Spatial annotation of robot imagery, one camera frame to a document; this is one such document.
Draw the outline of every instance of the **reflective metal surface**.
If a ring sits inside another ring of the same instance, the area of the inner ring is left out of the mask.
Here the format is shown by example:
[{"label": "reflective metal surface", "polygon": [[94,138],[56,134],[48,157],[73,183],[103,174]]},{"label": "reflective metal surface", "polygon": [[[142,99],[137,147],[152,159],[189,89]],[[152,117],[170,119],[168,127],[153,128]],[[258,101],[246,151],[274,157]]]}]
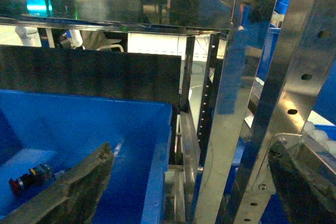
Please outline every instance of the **reflective metal surface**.
[{"label": "reflective metal surface", "polygon": [[230,28],[234,0],[0,0],[0,17]]},{"label": "reflective metal surface", "polygon": [[335,12],[336,0],[291,0],[251,127],[251,142],[222,215],[225,223],[259,222],[273,193],[267,190],[269,176],[259,180],[267,172],[272,139],[279,133],[301,133],[333,65]]},{"label": "reflective metal surface", "polygon": [[197,142],[196,131],[191,111],[189,111],[189,113],[181,112],[181,133],[185,177],[184,197],[187,214],[186,219],[190,221],[190,212],[194,196],[198,160],[200,158],[200,149]]},{"label": "reflective metal surface", "polygon": [[207,61],[205,65],[197,129],[197,139],[198,143],[200,144],[200,148],[202,149],[201,156],[199,157],[200,167],[204,166],[206,157],[205,150],[208,146],[212,123],[212,113],[215,107],[215,104],[214,102],[211,102],[211,99],[213,97],[216,99],[217,97],[220,74],[223,66],[223,60],[217,58],[218,54],[220,53],[218,52],[220,36],[220,34],[211,35],[208,46]]},{"label": "reflective metal surface", "polygon": [[185,221],[185,203],[184,203],[184,188],[183,188],[183,173],[175,171],[174,175],[174,220],[177,222]]},{"label": "reflective metal surface", "polygon": [[197,224],[216,221],[275,1],[236,0],[209,143],[201,150],[206,160]]}]

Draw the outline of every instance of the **metal beam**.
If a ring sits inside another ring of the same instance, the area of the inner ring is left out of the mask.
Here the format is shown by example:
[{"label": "metal beam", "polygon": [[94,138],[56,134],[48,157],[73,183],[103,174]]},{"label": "metal beam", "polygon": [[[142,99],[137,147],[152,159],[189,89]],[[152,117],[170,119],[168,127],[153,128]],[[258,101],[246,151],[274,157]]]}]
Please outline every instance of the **metal beam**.
[{"label": "metal beam", "polygon": [[334,63],[336,0],[291,0],[244,150],[226,224],[259,220],[275,192],[268,151],[280,133],[300,134]]},{"label": "metal beam", "polygon": [[275,1],[236,0],[234,28],[228,38],[212,127],[208,128],[211,133],[201,150],[206,160],[195,212],[197,224],[216,221]]},{"label": "metal beam", "polygon": [[[73,20],[82,24],[113,22],[116,26],[131,23],[221,30],[231,27],[234,0],[0,0],[0,3],[0,16],[16,20],[41,18],[40,22],[47,23]],[[162,11],[157,12],[156,6],[161,6]]]}]

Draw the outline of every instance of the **stainless steel frame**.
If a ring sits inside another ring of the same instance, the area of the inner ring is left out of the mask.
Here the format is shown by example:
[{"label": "stainless steel frame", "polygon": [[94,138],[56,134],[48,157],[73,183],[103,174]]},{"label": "stainless steel frame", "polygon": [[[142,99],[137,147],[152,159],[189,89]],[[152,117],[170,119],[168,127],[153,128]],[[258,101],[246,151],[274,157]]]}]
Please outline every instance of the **stainless steel frame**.
[{"label": "stainless steel frame", "polygon": [[[268,148],[278,133],[296,141],[333,63],[335,0],[291,1],[263,93],[253,97],[254,103],[250,94],[276,0],[43,0],[42,14],[26,8],[30,0],[0,1],[2,24],[212,34],[202,95],[206,106],[201,109],[197,133],[187,100],[195,43],[188,37],[180,123],[183,172],[175,172],[175,221],[215,223],[219,209],[217,222],[258,223],[275,192],[267,169]],[[220,36],[228,29],[224,53]],[[209,80],[210,68],[215,71],[214,80]],[[249,103],[255,105],[251,130],[245,121]],[[226,207],[223,191],[243,133],[252,141]]]},{"label": "stainless steel frame", "polygon": [[299,140],[336,52],[336,0],[291,0],[251,127],[225,223],[259,223],[275,193],[267,154],[275,141]]}]

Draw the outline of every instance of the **metal bracket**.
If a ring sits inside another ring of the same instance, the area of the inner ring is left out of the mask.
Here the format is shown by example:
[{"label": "metal bracket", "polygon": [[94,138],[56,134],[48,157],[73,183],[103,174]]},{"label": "metal bracket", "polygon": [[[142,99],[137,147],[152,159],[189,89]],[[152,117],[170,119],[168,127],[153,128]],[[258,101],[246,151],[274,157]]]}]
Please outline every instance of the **metal bracket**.
[{"label": "metal bracket", "polygon": [[[300,142],[301,134],[279,133],[272,137],[271,145],[276,141],[281,142],[286,149],[289,149]],[[273,183],[272,174],[268,164],[268,152],[264,162],[261,165],[258,176],[253,185],[253,191],[256,193],[275,194],[276,189]]]}]

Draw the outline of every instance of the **cable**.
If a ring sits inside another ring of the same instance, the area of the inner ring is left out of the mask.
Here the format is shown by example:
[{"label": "cable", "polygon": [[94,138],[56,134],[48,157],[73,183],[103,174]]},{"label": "cable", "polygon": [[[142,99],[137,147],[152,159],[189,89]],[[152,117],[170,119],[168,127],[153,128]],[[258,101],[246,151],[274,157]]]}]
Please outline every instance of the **cable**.
[{"label": "cable", "polygon": [[199,44],[200,48],[205,52],[205,54],[207,55],[208,52],[206,50],[204,50],[204,48],[201,46],[200,42],[198,41],[198,39],[195,37],[197,43]]},{"label": "cable", "polygon": [[180,42],[180,36],[177,37],[177,51],[176,51],[176,54],[179,55],[178,53],[178,43]]},{"label": "cable", "polygon": [[189,88],[189,89],[198,88],[198,87],[203,87],[203,85],[193,86],[193,87],[191,87],[191,88]]}]

